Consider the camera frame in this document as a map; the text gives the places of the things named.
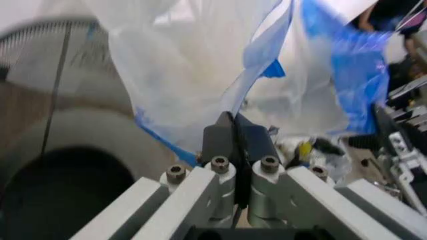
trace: metal frame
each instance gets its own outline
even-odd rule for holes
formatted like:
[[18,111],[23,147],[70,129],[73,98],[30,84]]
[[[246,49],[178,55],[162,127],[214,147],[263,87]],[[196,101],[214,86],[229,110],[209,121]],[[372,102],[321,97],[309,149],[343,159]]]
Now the metal frame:
[[337,189],[402,239],[427,239],[427,219],[364,179]]
[[141,177],[71,239],[130,239],[168,196],[165,186]]
[[196,167],[132,239],[183,239],[192,226],[208,223],[219,199],[218,175]]
[[252,187],[267,197],[266,212],[288,226],[322,228],[336,239],[399,239],[305,167],[270,175],[257,175],[257,167]]

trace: screw head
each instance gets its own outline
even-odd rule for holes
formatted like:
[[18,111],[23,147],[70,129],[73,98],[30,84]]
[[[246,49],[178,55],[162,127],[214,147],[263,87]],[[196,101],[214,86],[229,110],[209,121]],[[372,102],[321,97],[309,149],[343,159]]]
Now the screw head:
[[174,164],[167,169],[166,178],[171,184],[180,184],[186,178],[186,169],[180,164]]
[[225,174],[229,171],[229,159],[226,156],[215,156],[210,160],[211,169],[217,174]]
[[261,169],[268,174],[274,174],[279,169],[280,161],[275,156],[267,155],[261,158]]
[[328,179],[328,170],[322,166],[310,166],[310,171],[314,173],[318,178],[322,179],[324,182]]

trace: machine part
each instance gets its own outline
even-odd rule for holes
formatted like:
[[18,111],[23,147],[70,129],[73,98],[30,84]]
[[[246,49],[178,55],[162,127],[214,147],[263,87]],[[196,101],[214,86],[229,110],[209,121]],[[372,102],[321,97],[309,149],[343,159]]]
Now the machine part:
[[289,221],[292,226],[298,229],[316,226],[336,239],[398,239],[305,167],[277,175],[272,179],[254,172],[252,186],[262,189],[271,199],[277,218]]
[[337,189],[348,200],[402,239],[427,239],[427,219],[364,179]]
[[279,180],[279,175],[285,173],[285,168],[278,165],[278,169],[274,173],[267,173],[261,167],[261,161],[257,161],[252,165],[252,183],[249,197],[249,210],[247,219],[254,227],[263,227],[268,225],[277,226],[278,220],[273,200],[271,196],[264,193],[264,190],[269,185],[274,185]]
[[399,163],[390,169],[391,175],[394,177],[397,186],[402,191],[408,203],[417,210],[421,215],[427,217],[427,209],[424,207],[417,193],[411,186],[414,180],[414,175],[405,163]]
[[[204,166],[205,169],[213,171],[214,169],[218,169],[218,166],[214,167],[212,162],[209,162]],[[230,218],[230,224],[233,220],[233,209],[235,205],[235,184],[236,184],[236,168],[233,164],[228,164],[228,171],[224,173],[217,173],[219,176],[219,193],[220,200],[218,202],[218,206],[215,209],[215,212],[212,214],[211,219],[209,221],[220,222],[221,219]]]
[[218,175],[195,167],[132,239],[183,239],[191,226],[205,226],[220,200]]
[[421,175],[427,174],[427,160],[416,148],[408,148],[406,141],[400,132],[394,132],[388,137],[398,157],[395,157],[395,164],[391,167],[390,173],[397,185],[402,190],[405,199],[421,215],[427,217],[427,209],[418,197],[411,183],[414,181],[412,170],[421,169]]
[[261,169],[268,174],[274,174],[278,171],[280,165],[279,159],[275,156],[264,156],[261,158]]
[[203,130],[202,165],[216,156],[227,157],[236,168],[234,201],[241,209],[248,206],[252,165],[264,156],[278,158],[265,127],[230,112],[221,113],[214,125]]
[[166,178],[171,184],[180,184],[186,178],[186,169],[180,164],[174,164],[167,168]]
[[166,187],[141,177],[71,239],[130,239],[168,196]]
[[[160,179],[158,180],[161,184],[167,186],[167,189],[169,189],[169,194],[172,194],[180,185],[181,182],[178,183],[172,183],[168,180],[167,171],[163,172],[160,176]],[[190,171],[188,169],[185,169],[185,176],[188,176],[190,174]]]
[[215,156],[210,161],[212,171],[217,174],[225,174],[229,171],[229,159],[226,156]]
[[395,100],[406,93],[410,92],[411,90],[420,88],[427,84],[427,76],[422,76],[418,79],[415,79],[399,88],[396,88],[395,90],[388,93],[388,98],[390,100]]
[[310,171],[314,173],[318,178],[320,178],[325,183],[328,179],[328,170],[322,166],[312,165],[310,166]]

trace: yellow object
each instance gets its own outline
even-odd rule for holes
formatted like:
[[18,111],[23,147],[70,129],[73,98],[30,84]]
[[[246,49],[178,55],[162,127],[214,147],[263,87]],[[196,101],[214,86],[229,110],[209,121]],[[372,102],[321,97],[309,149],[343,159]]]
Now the yellow object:
[[312,144],[308,141],[303,142],[298,146],[299,158],[306,158],[313,150]]

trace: circular opening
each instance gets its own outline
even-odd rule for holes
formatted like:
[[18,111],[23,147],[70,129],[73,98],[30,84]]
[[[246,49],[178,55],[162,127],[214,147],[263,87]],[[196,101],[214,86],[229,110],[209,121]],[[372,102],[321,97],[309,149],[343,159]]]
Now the circular opening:
[[368,159],[362,159],[362,161],[360,161],[360,164],[362,164],[363,167],[367,167],[369,166],[369,160]]
[[274,158],[272,158],[272,157],[267,157],[267,158],[265,159],[265,161],[266,161],[267,163],[270,163],[270,164],[274,164],[274,163],[275,163],[275,159],[274,159]]
[[217,162],[219,164],[223,164],[226,162],[226,160],[223,157],[218,157],[217,159],[215,159],[215,162]]
[[89,147],[47,152],[4,189],[4,239],[69,239],[134,183],[112,155]]
[[181,171],[181,167],[180,166],[173,166],[172,168],[170,168],[170,171],[172,173],[178,173],[179,171]]
[[313,172],[318,173],[318,174],[323,174],[323,169],[321,169],[318,166],[313,167]]

